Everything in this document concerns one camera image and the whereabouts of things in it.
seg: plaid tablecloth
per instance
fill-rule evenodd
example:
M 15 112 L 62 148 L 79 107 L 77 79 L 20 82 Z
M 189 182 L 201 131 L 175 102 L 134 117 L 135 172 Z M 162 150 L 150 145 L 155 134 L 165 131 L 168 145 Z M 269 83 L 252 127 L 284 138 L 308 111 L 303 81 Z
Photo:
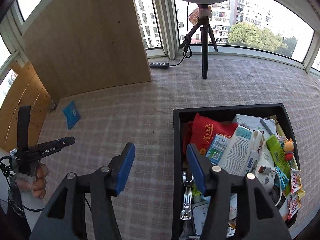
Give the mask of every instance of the plaid tablecloth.
M 74 136 L 76 143 L 42 160 L 50 170 L 45 201 L 67 173 L 91 173 L 121 153 L 126 142 L 132 142 L 136 157 L 128 182 L 124 192 L 113 198 L 122 238 L 170 239 L 172 110 L 283 103 L 297 140 L 302 182 L 307 193 L 291 230 L 319 204 L 320 83 L 317 78 L 281 63 L 223 56 L 209 59 L 207 80 L 201 78 L 199 59 L 185 59 L 181 65 L 168 70 L 152 70 L 152 76 L 152 82 L 61 99 L 57 109 L 47 115 L 39 143 L 65 136 Z M 67 130 L 61 111 L 71 100 L 75 101 L 81 119 Z M 88 235 L 92 238 L 89 212 L 86 217 Z

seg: toy figure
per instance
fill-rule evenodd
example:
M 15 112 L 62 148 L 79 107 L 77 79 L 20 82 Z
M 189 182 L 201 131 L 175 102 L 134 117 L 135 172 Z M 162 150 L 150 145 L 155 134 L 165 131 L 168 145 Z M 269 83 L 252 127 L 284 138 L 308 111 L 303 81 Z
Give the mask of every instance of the toy figure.
M 283 145 L 283 150 L 284 150 L 284 160 L 285 161 L 291 161 L 293 159 L 293 152 L 294 152 L 294 142 L 290 138 L 289 140 L 284 140 L 284 145 Z

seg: hand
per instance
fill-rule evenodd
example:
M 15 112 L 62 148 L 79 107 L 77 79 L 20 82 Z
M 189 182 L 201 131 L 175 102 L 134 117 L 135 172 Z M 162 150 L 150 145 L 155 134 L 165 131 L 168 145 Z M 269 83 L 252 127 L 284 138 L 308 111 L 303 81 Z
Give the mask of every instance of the hand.
M 16 180 L 19 191 L 25 192 L 32 190 L 34 197 L 43 199 L 46 194 L 45 186 L 47 185 L 47 181 L 45 180 L 45 177 L 47 175 L 47 165 L 38 162 L 38 167 L 36 169 L 36 180 L 32 183 L 32 185 L 25 179 L 17 176 Z

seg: tripod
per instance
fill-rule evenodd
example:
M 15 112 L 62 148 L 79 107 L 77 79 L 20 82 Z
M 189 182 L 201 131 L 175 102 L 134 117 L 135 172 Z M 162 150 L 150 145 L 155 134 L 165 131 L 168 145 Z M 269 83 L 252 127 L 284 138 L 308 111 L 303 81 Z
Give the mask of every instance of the tripod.
M 195 34 L 196 30 L 202 25 L 200 28 L 201 31 L 201 48 L 202 48 L 202 78 L 207 79 L 208 75 L 208 34 L 212 41 L 213 47 L 215 51 L 218 51 L 217 43 L 213 35 L 212 28 L 210 26 L 210 20 L 208 16 L 202 16 L 200 13 L 201 9 L 208 9 L 209 5 L 207 4 L 199 4 L 199 17 L 198 22 L 194 25 L 191 31 L 186 35 L 185 40 L 179 46 L 179 49 L 182 49 L 186 45 L 189 46 L 191 43 L 191 37 Z

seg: barcode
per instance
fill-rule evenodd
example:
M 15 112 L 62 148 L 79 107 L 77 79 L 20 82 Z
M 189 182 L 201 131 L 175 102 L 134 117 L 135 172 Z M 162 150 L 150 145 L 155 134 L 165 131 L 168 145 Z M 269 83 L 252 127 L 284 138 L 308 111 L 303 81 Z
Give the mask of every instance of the barcode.
M 278 152 L 275 152 L 276 160 L 279 161 L 279 155 Z
M 212 155 L 212 158 L 215 159 L 215 160 L 218 160 L 219 157 L 220 157 L 220 154 L 219 154 L 219 153 L 214 153 L 214 154 Z
M 218 142 L 218 141 L 215 142 L 215 145 L 221 147 L 221 148 L 224 149 L 224 150 L 225 150 L 226 147 L 227 147 L 225 144 L 220 143 L 220 142 Z

